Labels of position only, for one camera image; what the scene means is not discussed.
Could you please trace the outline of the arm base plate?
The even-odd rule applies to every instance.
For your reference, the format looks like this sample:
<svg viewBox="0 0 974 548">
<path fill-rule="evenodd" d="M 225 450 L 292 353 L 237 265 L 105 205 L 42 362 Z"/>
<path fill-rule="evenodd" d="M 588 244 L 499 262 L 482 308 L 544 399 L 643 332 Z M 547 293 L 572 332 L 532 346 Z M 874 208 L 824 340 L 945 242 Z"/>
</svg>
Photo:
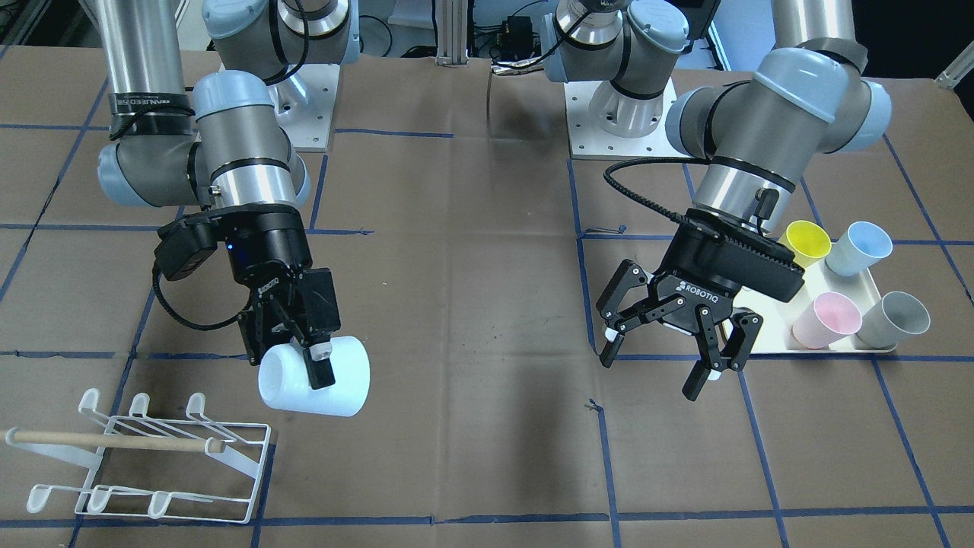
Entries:
<svg viewBox="0 0 974 548">
<path fill-rule="evenodd" d="M 626 160 L 686 158 L 667 138 L 667 115 L 677 94 L 671 80 L 661 96 L 633 100 L 609 82 L 564 84 L 571 158 Z"/>
<path fill-rule="evenodd" d="M 206 160 L 281 167 L 298 152 L 325 152 L 338 73 L 337 65 L 315 65 L 278 84 L 240 70 L 206 75 L 194 100 Z"/>
</svg>

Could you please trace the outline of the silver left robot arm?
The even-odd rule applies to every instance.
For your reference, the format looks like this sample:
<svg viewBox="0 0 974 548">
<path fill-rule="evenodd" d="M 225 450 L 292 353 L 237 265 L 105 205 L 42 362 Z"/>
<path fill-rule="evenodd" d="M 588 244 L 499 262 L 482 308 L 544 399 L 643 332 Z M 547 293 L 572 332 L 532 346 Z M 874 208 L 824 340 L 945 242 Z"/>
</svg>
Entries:
<svg viewBox="0 0 974 548">
<path fill-rule="evenodd" d="M 706 166 L 684 214 L 616 180 L 604 180 L 677 225 L 660 267 L 623 260 L 596 308 L 606 325 L 599 360 L 611 367 L 624 337 L 660 323 L 696 340 L 699 360 L 682 392 L 740 371 L 764 320 L 735 307 L 742 288 L 789 302 L 804 285 L 792 250 L 770 240 L 815 154 L 872 145 L 891 118 L 890 95 L 863 79 L 867 49 L 848 1 L 775 1 L 776 44 L 745 81 L 703 87 L 665 107 L 664 88 L 689 44 L 689 22 L 667 1 L 560 1 L 545 16 L 542 64 L 554 82 L 598 82 L 592 116 L 601 129 L 637 138 L 664 124 L 675 162 Z"/>
</svg>

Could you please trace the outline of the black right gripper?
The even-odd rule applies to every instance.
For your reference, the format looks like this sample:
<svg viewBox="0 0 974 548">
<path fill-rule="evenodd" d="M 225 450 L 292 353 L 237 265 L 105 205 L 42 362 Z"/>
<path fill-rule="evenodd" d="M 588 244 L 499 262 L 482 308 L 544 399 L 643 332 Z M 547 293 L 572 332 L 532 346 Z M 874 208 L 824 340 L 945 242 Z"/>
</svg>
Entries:
<svg viewBox="0 0 974 548">
<path fill-rule="evenodd" d="M 273 346 L 303 347 L 313 390 L 336 378 L 330 361 L 339 309 L 331 271 L 313 267 L 299 211 L 289 205 L 242 205 L 226 214 L 234 281 L 250 291 L 239 323 L 248 361 L 258 365 Z"/>
</svg>

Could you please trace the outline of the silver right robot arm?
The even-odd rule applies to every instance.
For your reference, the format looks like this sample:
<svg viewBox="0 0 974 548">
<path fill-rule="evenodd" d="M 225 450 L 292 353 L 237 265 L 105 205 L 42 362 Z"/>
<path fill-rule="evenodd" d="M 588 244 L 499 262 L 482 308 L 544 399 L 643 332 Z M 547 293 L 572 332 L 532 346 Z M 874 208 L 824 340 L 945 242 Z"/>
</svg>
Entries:
<svg viewBox="0 0 974 548">
<path fill-rule="evenodd" d="M 248 360 L 292 347 L 310 388 L 337 381 L 340 329 L 332 274 L 314 268 L 300 207 L 312 184 L 282 121 L 307 102 L 299 70 L 359 54 L 355 1 L 205 1 L 202 18 L 223 69 L 186 90 L 170 1 L 94 1 L 112 86 L 109 143 L 97 174 L 112 201 L 197 206 L 158 230 L 157 301 L 199 332 L 240 327 Z M 248 290 L 232 318 L 178 314 L 161 280 L 190 276 L 224 245 Z"/>
</svg>

